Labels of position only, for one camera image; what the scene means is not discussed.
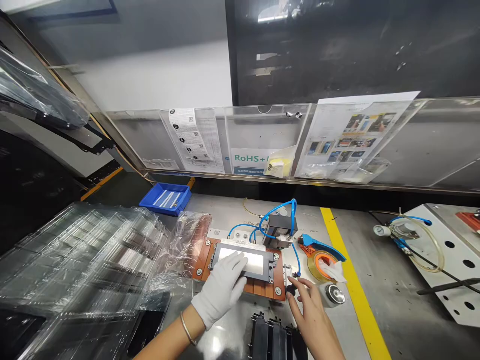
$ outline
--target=blue plastic tray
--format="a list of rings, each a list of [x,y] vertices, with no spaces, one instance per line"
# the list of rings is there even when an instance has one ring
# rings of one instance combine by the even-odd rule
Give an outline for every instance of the blue plastic tray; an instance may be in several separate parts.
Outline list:
[[[171,216],[178,216],[189,203],[192,192],[186,185],[159,182],[140,202],[140,206]]]

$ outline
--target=white machine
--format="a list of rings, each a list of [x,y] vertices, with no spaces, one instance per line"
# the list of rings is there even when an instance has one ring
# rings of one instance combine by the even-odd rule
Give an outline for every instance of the white machine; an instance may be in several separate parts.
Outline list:
[[[475,223],[479,217],[477,210],[464,206],[425,204],[404,215],[431,223],[399,218],[393,220],[389,228],[376,226],[375,233],[380,236],[393,233],[398,238],[403,237],[412,250],[459,280],[471,280],[470,286],[480,291],[477,283],[480,278],[480,233]],[[403,248],[403,251],[409,253],[408,248]],[[410,259],[432,288],[456,282],[417,256],[413,255]],[[460,286],[435,294],[458,324],[480,328],[480,293]]]

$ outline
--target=white glove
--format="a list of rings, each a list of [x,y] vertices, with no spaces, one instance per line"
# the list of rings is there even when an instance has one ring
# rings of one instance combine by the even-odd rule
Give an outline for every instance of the white glove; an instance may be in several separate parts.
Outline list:
[[[249,259],[238,252],[219,261],[201,292],[192,299],[191,304],[207,331],[239,301],[247,284],[246,277],[239,277],[248,262]]]

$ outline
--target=yellow floor line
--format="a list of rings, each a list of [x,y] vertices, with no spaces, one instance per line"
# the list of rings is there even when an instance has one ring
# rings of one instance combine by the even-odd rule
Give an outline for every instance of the yellow floor line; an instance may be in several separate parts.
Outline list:
[[[348,280],[346,286],[348,287],[348,292],[350,293],[366,346],[370,352],[371,360],[391,360],[392,357],[390,356],[389,349],[387,348],[387,344],[385,344],[374,313],[370,308],[362,284],[360,284],[359,277],[355,271],[354,264],[349,256],[337,223],[335,222],[332,210],[326,207],[321,207],[320,209],[333,247],[347,258],[347,261],[342,264],[345,278]]]
[[[190,187],[190,190],[192,190],[192,188],[194,187],[194,184],[195,184],[195,178],[191,177],[190,181],[187,184]]]
[[[104,178],[102,181],[100,181],[95,187],[92,187],[89,192],[87,192],[85,195],[83,195],[80,199],[80,201],[84,201],[86,198],[88,198],[90,195],[93,193],[97,192],[103,185],[105,185],[108,181],[110,181],[115,175],[117,175],[119,172],[121,172],[124,168],[118,168],[114,172],[112,172],[110,175],[108,175],[106,178]]]

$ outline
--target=tape roll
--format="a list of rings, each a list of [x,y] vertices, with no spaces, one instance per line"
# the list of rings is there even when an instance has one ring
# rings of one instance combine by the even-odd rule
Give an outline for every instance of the tape roll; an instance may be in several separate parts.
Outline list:
[[[337,281],[328,276],[327,273],[325,273],[325,271],[320,268],[320,259],[323,259],[329,264],[336,264],[338,262],[337,258],[329,252],[322,250],[316,251],[312,256],[308,258],[308,269],[310,270],[311,274],[315,279],[322,283],[332,282],[336,284]]]

